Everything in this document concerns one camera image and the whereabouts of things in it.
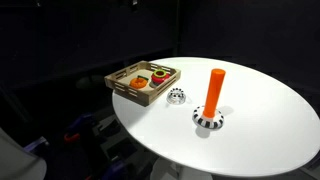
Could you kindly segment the wooden slatted tray box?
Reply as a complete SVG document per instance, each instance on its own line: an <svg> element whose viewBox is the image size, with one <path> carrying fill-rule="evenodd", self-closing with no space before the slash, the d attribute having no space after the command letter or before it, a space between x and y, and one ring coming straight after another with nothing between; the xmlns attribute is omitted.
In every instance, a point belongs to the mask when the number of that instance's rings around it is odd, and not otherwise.
<svg viewBox="0 0 320 180"><path fill-rule="evenodd" d="M151 76L158 69L164 70L167 79L155 84ZM106 86L113 89L116 94L142 106L148 106L178 81L180 76L179 69L140 61L107 75L104 79ZM148 83L140 89L130 85L130 81L138 77L148 79Z"/></svg>

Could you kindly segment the orange stacking post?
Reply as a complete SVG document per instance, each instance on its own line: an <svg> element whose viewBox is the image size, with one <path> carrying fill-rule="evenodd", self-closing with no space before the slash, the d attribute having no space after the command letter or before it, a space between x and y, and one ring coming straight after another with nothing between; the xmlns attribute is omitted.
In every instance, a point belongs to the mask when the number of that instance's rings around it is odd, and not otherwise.
<svg viewBox="0 0 320 180"><path fill-rule="evenodd" d="M212 69L206 103L203 110L203 115L207 118L215 116L216 106L219 100L222 84L226 72L223 69Z"/></svg>

